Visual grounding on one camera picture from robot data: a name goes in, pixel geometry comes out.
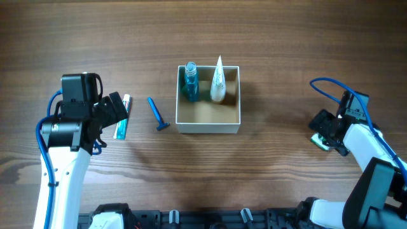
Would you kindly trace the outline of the green white small box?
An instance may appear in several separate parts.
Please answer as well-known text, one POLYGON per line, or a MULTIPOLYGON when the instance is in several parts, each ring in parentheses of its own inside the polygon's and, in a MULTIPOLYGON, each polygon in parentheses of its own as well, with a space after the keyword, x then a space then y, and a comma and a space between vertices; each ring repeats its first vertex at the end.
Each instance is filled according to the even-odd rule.
POLYGON ((323 151, 330 151, 332 147, 328 146, 326 139, 319 133, 315 133, 310 141, 323 151))

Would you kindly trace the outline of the toothpaste tube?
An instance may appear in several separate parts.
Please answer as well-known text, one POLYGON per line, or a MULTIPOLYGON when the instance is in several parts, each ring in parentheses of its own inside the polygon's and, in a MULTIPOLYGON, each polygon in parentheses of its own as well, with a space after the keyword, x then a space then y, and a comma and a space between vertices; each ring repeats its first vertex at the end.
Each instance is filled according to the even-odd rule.
MULTIPOLYGON (((130 109, 129 94, 124 95, 122 102, 123 102, 123 105, 125 106, 126 112, 129 112, 129 109, 130 109)), ((118 122, 114 136, 113 136, 114 139, 124 140, 126 138, 127 124, 128 124, 128 118, 118 122)))

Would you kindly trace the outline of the blue disposable razor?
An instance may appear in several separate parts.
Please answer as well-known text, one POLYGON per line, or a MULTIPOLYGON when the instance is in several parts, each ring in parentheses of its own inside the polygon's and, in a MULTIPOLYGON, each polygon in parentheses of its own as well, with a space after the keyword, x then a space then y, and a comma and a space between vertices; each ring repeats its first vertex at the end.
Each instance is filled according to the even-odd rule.
POLYGON ((163 120, 158 108, 156 107, 153 99, 148 97, 148 102, 149 102, 149 105, 150 105, 150 107, 152 109, 152 112, 154 113, 155 118, 156 118, 156 120, 158 122, 158 126, 156 128, 157 131, 161 131, 161 130, 167 128, 170 124, 168 122, 164 122, 164 120, 163 120))

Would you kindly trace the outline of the blue mouthwash bottle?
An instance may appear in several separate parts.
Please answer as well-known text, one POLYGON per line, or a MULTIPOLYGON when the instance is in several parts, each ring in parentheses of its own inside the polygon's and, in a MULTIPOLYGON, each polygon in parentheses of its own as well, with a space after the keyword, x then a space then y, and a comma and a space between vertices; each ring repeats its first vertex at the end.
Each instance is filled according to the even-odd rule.
POLYGON ((186 95, 189 101, 199 100, 198 69, 194 62, 188 62, 184 68, 186 95))

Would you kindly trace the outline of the white lotion tube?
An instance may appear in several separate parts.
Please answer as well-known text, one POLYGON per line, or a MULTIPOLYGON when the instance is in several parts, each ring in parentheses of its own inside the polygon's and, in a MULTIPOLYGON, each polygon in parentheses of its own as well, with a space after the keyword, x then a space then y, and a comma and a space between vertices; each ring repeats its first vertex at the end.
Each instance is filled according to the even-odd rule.
POLYGON ((212 84, 210 88, 210 98, 212 102, 223 102, 226 95, 226 83, 223 70, 223 62, 221 56, 219 56, 212 78, 212 84))

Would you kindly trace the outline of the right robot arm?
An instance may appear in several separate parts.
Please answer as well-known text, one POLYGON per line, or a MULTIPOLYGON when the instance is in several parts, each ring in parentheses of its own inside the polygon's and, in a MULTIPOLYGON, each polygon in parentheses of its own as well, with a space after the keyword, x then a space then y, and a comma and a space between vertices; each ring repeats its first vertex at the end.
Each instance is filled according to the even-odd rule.
POLYGON ((309 123, 311 141, 341 156, 353 154, 362 170, 344 202, 314 200, 309 219, 324 228, 406 228, 406 183, 401 168, 380 143, 380 129, 368 126, 366 94, 343 93, 336 114, 321 110, 309 123))

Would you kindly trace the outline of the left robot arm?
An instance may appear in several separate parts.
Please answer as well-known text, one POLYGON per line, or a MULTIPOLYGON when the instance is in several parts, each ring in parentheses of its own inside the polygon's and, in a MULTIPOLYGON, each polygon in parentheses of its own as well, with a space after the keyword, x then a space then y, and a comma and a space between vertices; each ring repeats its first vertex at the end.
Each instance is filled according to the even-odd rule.
POLYGON ((103 94, 97 73, 65 74, 61 84, 36 125, 41 184, 35 228, 76 228, 90 159, 107 146, 100 135, 128 118, 118 92, 103 94))

